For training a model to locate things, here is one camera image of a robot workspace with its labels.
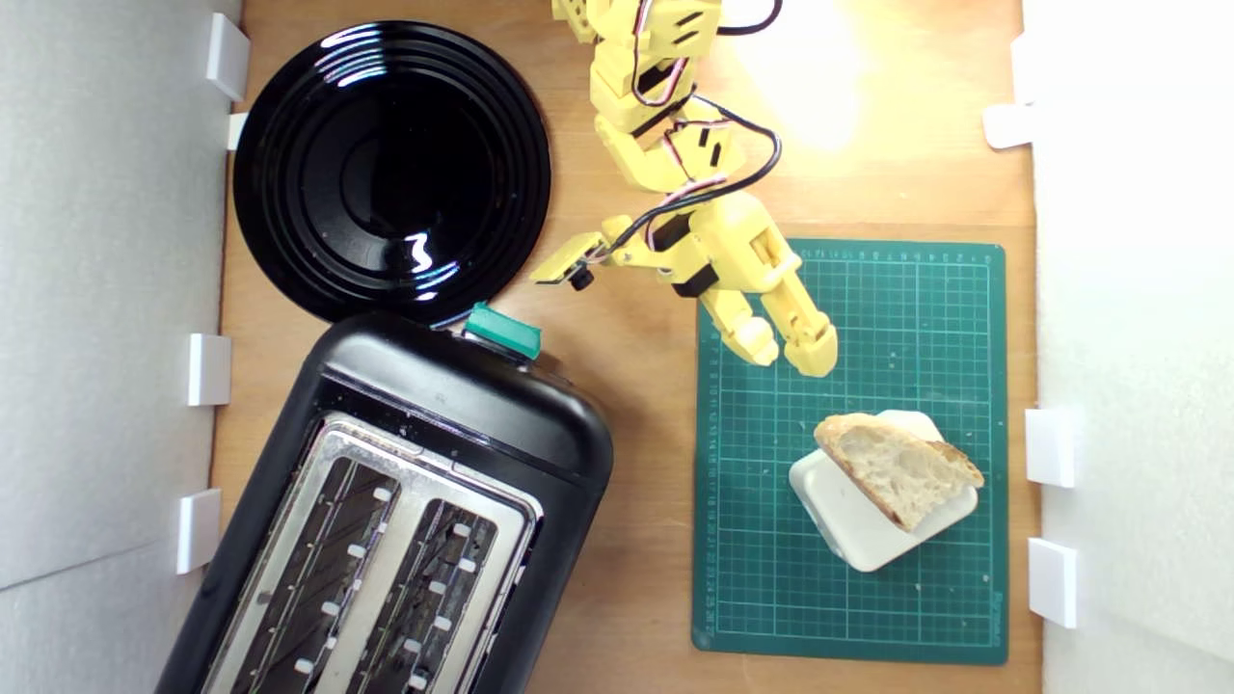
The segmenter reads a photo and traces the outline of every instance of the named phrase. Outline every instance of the green cutting mat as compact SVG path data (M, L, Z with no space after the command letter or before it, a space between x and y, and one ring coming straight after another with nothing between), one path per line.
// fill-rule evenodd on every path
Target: green cutting mat
M694 642L705 651L1007 659L1004 258L997 246L791 240L839 331L823 379L749 366L700 310ZM761 307L755 309L765 315ZM879 572L830 553L789 467L835 412L921 410L986 475L977 509Z

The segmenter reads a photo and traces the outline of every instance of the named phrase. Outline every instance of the black toaster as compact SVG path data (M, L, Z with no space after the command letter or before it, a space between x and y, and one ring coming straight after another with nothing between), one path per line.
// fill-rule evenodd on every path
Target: black toaster
M521 692L611 464L596 410L503 346L333 325L158 692Z

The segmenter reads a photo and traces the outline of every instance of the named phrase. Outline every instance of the wooden table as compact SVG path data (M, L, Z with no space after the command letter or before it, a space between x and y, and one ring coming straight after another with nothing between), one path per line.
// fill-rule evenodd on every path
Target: wooden table
M731 0L740 19L764 2ZM246 0L248 96L301 47L346 26L418 19L502 53L542 102L554 191L527 269L569 235L653 198L629 190L591 132L591 51L548 0ZM787 0L780 21L719 40L700 90L777 130L781 164L752 189L789 236L997 242L1008 261L1011 659L913 666L701 653L690 643L695 306L638 273L600 272L582 293L521 278L492 301L544 330L545 349L606 408L612 483L555 617L533 693L832 692L1037 694L1041 627L1027 606L1024 538L1038 500L1023 477L1019 412L1035 399L1034 212L1027 152L993 152L981 110L1011 99L1016 0ZM238 104L242 111L248 104ZM743 140L752 159L765 144ZM606 321L616 337L594 330ZM213 484L225 521L305 353L325 325L259 273L228 219L222 331L233 338Z

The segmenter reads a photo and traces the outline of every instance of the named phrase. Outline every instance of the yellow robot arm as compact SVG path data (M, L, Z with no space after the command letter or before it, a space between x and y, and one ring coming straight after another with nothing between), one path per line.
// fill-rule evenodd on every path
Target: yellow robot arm
M695 94L698 62L721 32L721 1L552 1L555 19L566 21L580 42L596 44L590 82L596 135L631 186L665 198L638 220L612 216L600 231L574 236L532 279L584 289L595 265L653 270L679 296L697 299L742 359L775 362L779 333L798 372L830 373L838 358L835 327L797 277L801 258L744 190L779 159L780 141ZM768 163L739 182L732 180L745 162L733 142L737 127L768 135L775 144ZM745 294L759 296L770 322L754 315Z

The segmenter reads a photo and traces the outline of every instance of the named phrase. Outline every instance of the small white plate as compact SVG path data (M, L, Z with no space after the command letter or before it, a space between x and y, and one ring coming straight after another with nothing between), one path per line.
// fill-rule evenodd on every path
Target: small white plate
M934 421L923 412L886 410L877 416L926 441L943 441ZM789 483L827 546L859 572L882 568L977 508L977 490L966 487L959 496L922 519L916 530L905 532L882 515L822 448L792 464Z

